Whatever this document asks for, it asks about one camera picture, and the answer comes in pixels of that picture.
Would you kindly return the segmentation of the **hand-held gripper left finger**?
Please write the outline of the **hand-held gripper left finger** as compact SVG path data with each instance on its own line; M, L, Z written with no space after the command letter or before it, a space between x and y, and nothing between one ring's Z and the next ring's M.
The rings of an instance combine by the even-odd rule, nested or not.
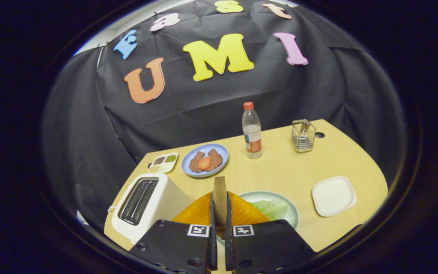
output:
M129 250L160 274L210 274L217 270L212 192L206 194L209 224L157 220Z

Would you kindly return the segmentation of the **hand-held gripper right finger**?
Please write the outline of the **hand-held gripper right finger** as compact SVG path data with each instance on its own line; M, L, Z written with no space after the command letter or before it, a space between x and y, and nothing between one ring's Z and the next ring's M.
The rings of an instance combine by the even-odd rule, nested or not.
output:
M233 274L304 274L316 257L286 220L232 226L232 203L227 196L225 265Z

